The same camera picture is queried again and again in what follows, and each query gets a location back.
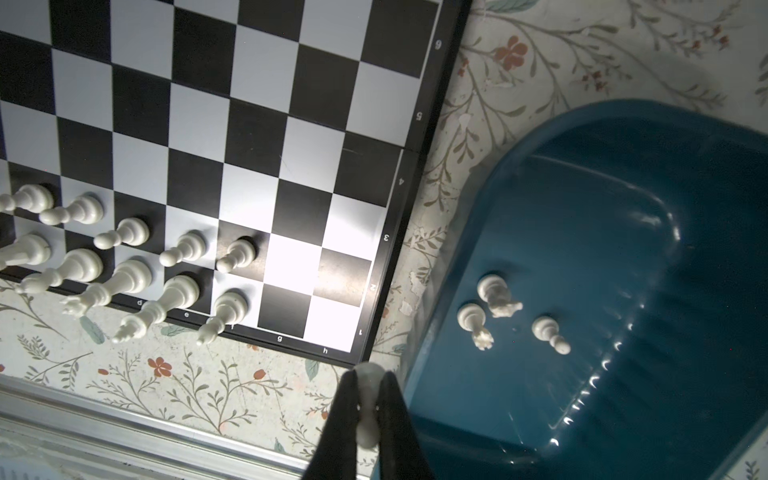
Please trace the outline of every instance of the chessboard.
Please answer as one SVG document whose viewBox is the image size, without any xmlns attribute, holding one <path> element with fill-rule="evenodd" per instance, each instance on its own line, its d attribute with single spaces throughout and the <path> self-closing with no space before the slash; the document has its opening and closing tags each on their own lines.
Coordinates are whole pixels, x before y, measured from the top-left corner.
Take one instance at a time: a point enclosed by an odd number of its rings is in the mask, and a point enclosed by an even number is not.
<svg viewBox="0 0 768 480">
<path fill-rule="evenodd" d="M 469 9 L 468 0 L 24 0 L 0 15 L 0 194 L 42 185 L 56 206 L 99 200 L 97 223 L 0 214 L 0 247 L 139 259 L 137 311 L 184 274 L 200 287 L 167 321 L 197 328 L 234 290 L 222 336 L 351 366 L 368 358 Z M 94 247 L 126 218 L 149 238 Z M 162 266 L 187 232 L 204 255 Z M 233 241 L 257 250 L 229 273 Z M 65 280 L 51 290 L 82 293 Z"/>
</svg>

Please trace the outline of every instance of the black square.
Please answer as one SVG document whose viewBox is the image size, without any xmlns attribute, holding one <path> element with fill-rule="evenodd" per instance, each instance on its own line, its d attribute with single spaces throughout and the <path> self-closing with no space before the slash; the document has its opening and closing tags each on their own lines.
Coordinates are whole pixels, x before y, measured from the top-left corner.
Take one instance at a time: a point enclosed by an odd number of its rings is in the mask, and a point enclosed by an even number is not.
<svg viewBox="0 0 768 480">
<path fill-rule="evenodd" d="M 37 184 L 45 187 L 53 195 L 53 204 L 61 205 L 61 177 L 50 172 L 26 167 L 24 165 L 8 162 L 8 175 L 11 177 L 11 192 L 17 192 L 19 188 L 27 184 Z M 40 221 L 40 215 L 17 208 L 13 211 L 16 217 L 26 218 L 35 222 Z"/>
<path fill-rule="evenodd" d="M 313 295 L 360 306 L 370 270 L 368 260 L 323 248 Z"/>
<path fill-rule="evenodd" d="M 266 252 L 270 245 L 270 235 L 267 232 L 219 220 L 216 258 L 226 255 L 229 245 L 240 238 L 247 239 L 256 247 L 256 259 L 249 266 L 232 270 L 230 275 L 244 276 L 245 278 L 263 282 Z"/>
<path fill-rule="evenodd" d="M 428 0 L 373 0 L 361 60 L 418 78 L 436 14 Z"/>
<path fill-rule="evenodd" d="M 187 310 L 194 310 L 200 313 L 210 313 L 210 299 L 214 285 L 214 271 L 204 266 L 192 265 L 190 263 L 177 263 L 173 266 L 165 267 L 165 281 L 167 282 L 176 275 L 186 275 L 197 283 L 200 287 L 200 295 L 197 301 Z"/>
<path fill-rule="evenodd" d="M 112 188 L 112 132 L 58 118 L 61 175 Z"/>
<path fill-rule="evenodd" d="M 53 100 L 51 48 L 0 32 L 0 98 L 49 114 Z"/>
<path fill-rule="evenodd" d="M 386 207 L 400 147 L 346 132 L 333 192 Z"/>
<path fill-rule="evenodd" d="M 322 245 L 332 196 L 328 192 L 281 179 L 277 184 L 272 233 Z"/>
<path fill-rule="evenodd" d="M 259 328 L 303 338 L 311 298 L 303 293 L 265 284 L 261 293 Z"/>
<path fill-rule="evenodd" d="M 113 65 L 112 112 L 114 131 L 167 146 L 170 81 Z"/>
<path fill-rule="evenodd" d="M 304 0 L 240 0 L 237 23 L 299 41 Z"/>
<path fill-rule="evenodd" d="M 109 62 L 109 0 L 50 0 L 53 46 Z"/>
<path fill-rule="evenodd" d="M 176 8 L 174 81 L 229 95 L 234 53 L 235 25 Z"/>
<path fill-rule="evenodd" d="M 231 99 L 224 162 L 277 177 L 287 121 L 282 112 Z"/>
<path fill-rule="evenodd" d="M 114 225 L 124 218 L 136 217 L 149 227 L 149 240 L 134 247 L 150 253 L 165 251 L 165 205 L 132 195 L 114 192 Z"/>
<path fill-rule="evenodd" d="M 223 168 L 221 162 L 169 150 L 168 205 L 218 217 Z"/>
<path fill-rule="evenodd" d="M 98 255 L 101 258 L 101 263 L 104 265 L 104 269 L 101 271 L 101 275 L 96 277 L 96 280 L 92 280 L 98 283 L 104 283 L 112 277 L 114 273 L 114 248 L 109 250 L 99 250 L 94 247 L 94 239 L 88 235 L 81 233 L 71 232 L 66 230 L 64 232 L 65 246 L 68 252 L 76 248 L 85 248 Z"/>
<path fill-rule="evenodd" d="M 0 213 L 0 247 L 6 247 L 16 240 L 16 226 L 13 215 Z"/>
<path fill-rule="evenodd" d="M 357 62 L 299 45 L 290 114 L 337 130 L 346 128 Z"/>
</svg>

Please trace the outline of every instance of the leaf pattern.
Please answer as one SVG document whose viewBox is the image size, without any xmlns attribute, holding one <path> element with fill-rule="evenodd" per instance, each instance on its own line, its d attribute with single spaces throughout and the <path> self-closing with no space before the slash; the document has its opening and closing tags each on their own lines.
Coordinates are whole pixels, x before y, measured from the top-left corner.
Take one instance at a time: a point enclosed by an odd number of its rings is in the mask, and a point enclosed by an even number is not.
<svg viewBox="0 0 768 480">
<path fill-rule="evenodd" d="M 640 97 L 768 131 L 768 52 L 746 41 L 760 38 L 766 19 L 742 3 L 476 0 L 371 360 L 399 368 L 473 169 L 547 119 Z M 115 349 L 107 339 L 124 313 L 96 307 L 78 327 L 61 316 L 59 296 L 13 288 L 0 281 L 3 375 L 287 455 L 315 452 L 343 369 L 224 338 L 198 349 L 182 335 L 194 330 L 170 324 Z M 765 445 L 768 432 L 726 478 L 759 480 Z M 359 452 L 359 473 L 368 475 L 375 460 L 375 452 Z"/>
</svg>

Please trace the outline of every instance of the captured chess piece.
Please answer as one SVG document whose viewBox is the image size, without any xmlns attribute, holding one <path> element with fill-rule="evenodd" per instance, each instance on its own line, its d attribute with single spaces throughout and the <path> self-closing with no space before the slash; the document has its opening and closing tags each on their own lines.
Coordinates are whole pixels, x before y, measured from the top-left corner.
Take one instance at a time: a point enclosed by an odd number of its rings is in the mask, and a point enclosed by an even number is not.
<svg viewBox="0 0 768 480">
<path fill-rule="evenodd" d="M 64 280 L 91 282 L 101 275 L 104 264 L 96 253 L 78 248 L 67 252 L 58 268 L 48 268 L 43 273 L 27 275 L 15 288 L 16 293 L 40 293 L 50 286 L 59 286 Z"/>
<path fill-rule="evenodd" d="M 59 225 L 73 220 L 90 225 L 103 217 L 101 202 L 90 195 L 75 198 L 68 207 L 53 207 L 40 213 L 40 221 L 46 225 Z"/>
<path fill-rule="evenodd" d="M 175 247 L 171 247 L 160 254 L 162 266 L 173 266 L 182 260 L 192 261 L 200 259 L 208 250 L 203 237 L 196 233 L 187 232 L 181 237 Z"/>
<path fill-rule="evenodd" d="M 478 283 L 478 295 L 488 303 L 488 310 L 495 318 L 512 316 L 522 310 L 523 304 L 512 299 L 507 283 L 499 275 L 486 275 Z"/>
<path fill-rule="evenodd" d="M 53 208 L 53 195 L 41 185 L 24 185 L 13 195 L 0 195 L 0 210 L 13 211 L 16 208 L 39 214 Z"/>
<path fill-rule="evenodd" d="M 139 313 L 123 317 L 118 332 L 112 337 L 112 342 L 122 343 L 130 339 L 141 338 L 147 334 L 147 329 L 155 323 L 165 320 L 168 310 L 174 308 L 189 308 L 197 302 L 200 287 L 186 275 L 176 275 L 163 286 L 163 294 L 157 301 L 144 302 Z"/>
<path fill-rule="evenodd" d="M 0 270 L 11 265 L 39 265 L 51 258 L 51 246 L 43 237 L 29 233 L 0 248 Z"/>
<path fill-rule="evenodd" d="M 226 325 L 237 325 L 248 313 L 248 302 L 242 295 L 226 292 L 214 302 L 214 316 L 197 331 L 197 345 L 213 342 Z"/>
<path fill-rule="evenodd" d="M 472 341 L 480 350 L 493 346 L 493 336 L 485 329 L 485 311 L 477 303 L 467 303 L 458 311 L 458 324 L 472 332 Z"/>
<path fill-rule="evenodd" d="M 118 223 L 117 230 L 100 233 L 94 238 L 94 245 L 101 250 L 109 250 L 121 243 L 136 247 L 149 240 L 149 227 L 138 218 L 124 218 Z"/>
<path fill-rule="evenodd" d="M 229 273 L 236 268 L 249 266 L 256 259 L 256 247 L 245 239 L 232 242 L 224 255 L 216 262 L 216 270 Z"/>
<path fill-rule="evenodd" d="M 139 293 L 152 283 L 152 272 L 139 260 L 126 260 L 114 268 L 112 278 L 104 283 L 92 283 L 80 295 L 64 298 L 62 312 L 80 317 L 94 305 L 107 305 L 118 293 Z"/>
</svg>

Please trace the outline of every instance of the white rook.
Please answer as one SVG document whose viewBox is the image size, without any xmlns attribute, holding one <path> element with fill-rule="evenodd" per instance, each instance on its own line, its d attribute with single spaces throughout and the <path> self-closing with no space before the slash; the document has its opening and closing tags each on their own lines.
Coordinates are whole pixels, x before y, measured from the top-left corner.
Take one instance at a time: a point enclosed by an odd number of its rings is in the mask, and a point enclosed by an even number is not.
<svg viewBox="0 0 768 480">
<path fill-rule="evenodd" d="M 197 331 L 197 345 L 213 342 L 226 325 L 237 325 L 248 312 L 248 302 L 235 292 L 227 292 L 214 302 L 214 316 Z"/>
<path fill-rule="evenodd" d="M 14 243 L 0 248 L 0 270 L 10 265 L 39 265 L 51 258 L 51 246 L 43 237 L 21 235 Z"/>
<path fill-rule="evenodd" d="M 67 252 L 58 268 L 46 269 L 43 273 L 27 275 L 15 288 L 16 293 L 40 293 L 50 286 L 59 286 L 64 280 L 91 282 L 101 275 L 104 268 L 96 253 L 78 248 Z"/>
<path fill-rule="evenodd" d="M 118 293 L 138 293 L 152 283 L 152 272 L 139 260 L 126 260 L 114 268 L 112 278 L 104 283 L 92 283 L 80 295 L 64 298 L 62 312 L 83 316 L 94 305 L 107 305 Z"/>
<path fill-rule="evenodd" d="M 13 195 L 0 195 L 0 210 L 13 211 L 16 208 L 39 214 L 53 208 L 53 195 L 40 185 L 24 185 Z"/>
<path fill-rule="evenodd" d="M 104 217 L 101 203 L 90 195 L 75 198 L 68 207 L 54 207 L 40 213 L 40 221 L 46 225 L 59 225 L 77 221 L 80 223 L 96 223 Z"/>
<path fill-rule="evenodd" d="M 123 317 L 118 332 L 112 337 L 112 342 L 121 343 L 141 338 L 147 334 L 147 329 L 151 325 L 165 320 L 168 310 L 189 308 L 199 296 L 200 287 L 194 280 L 186 275 L 176 275 L 165 283 L 163 294 L 157 301 L 144 302 L 139 313 Z"/>
</svg>

